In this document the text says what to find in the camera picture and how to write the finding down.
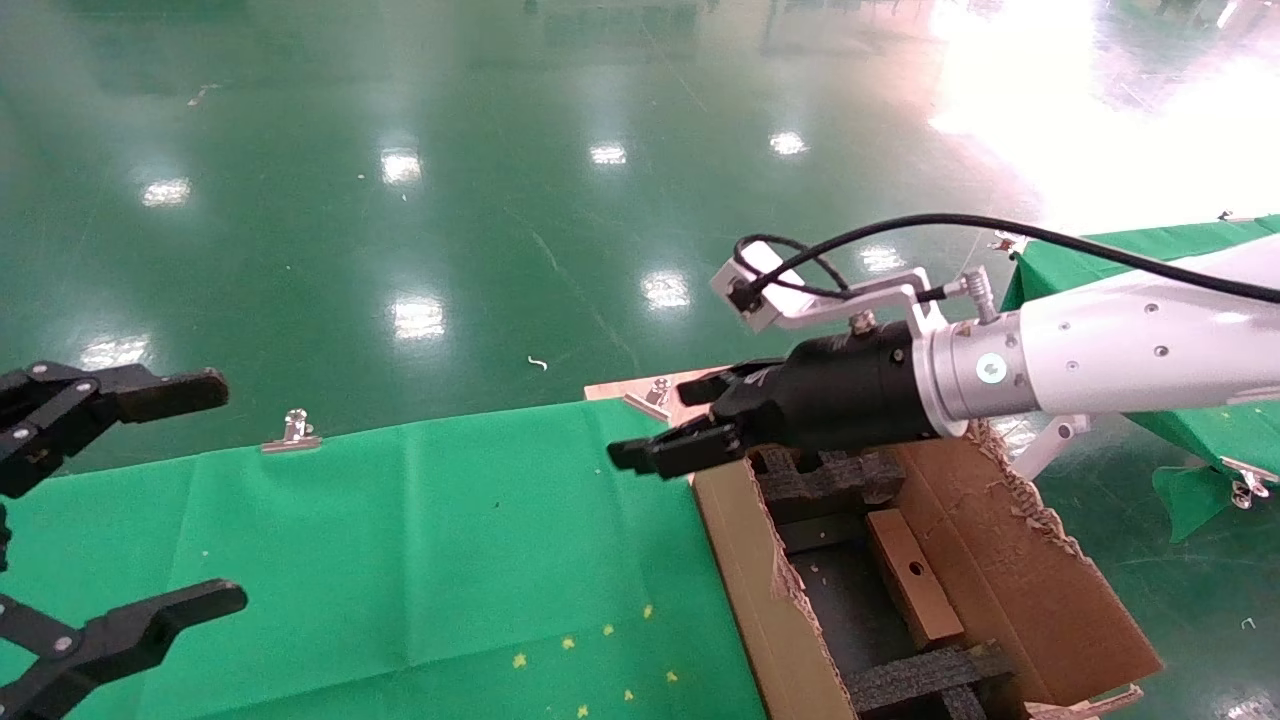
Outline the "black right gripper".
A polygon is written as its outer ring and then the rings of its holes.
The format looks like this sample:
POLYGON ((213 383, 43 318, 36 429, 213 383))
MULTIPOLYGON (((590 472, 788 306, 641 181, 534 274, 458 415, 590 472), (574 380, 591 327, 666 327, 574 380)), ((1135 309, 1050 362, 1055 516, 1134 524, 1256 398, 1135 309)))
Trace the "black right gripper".
POLYGON ((663 480, 741 460, 748 447, 854 451, 938 437, 928 418, 906 322, 797 345, 781 360, 750 360, 677 384, 682 405, 712 405, 658 436, 608 445, 621 471, 663 480))

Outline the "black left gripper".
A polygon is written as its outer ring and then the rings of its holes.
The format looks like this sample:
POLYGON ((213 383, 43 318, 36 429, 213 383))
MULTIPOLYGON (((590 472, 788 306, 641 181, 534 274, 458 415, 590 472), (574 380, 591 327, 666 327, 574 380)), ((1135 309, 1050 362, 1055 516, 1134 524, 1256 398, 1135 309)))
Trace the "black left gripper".
MULTIPOLYGON (((225 377, 211 368, 155 375, 141 364, 84 370, 36 363, 1 378, 1 492, 19 498, 115 424, 141 424, 223 407, 225 377)), ((0 506, 0 573, 12 529, 0 506)), ((159 666, 177 637, 244 610, 244 589, 225 579, 111 609, 73 628, 4 594, 3 641, 35 656, 1 689, 5 719, 64 719, 101 685, 159 666)))

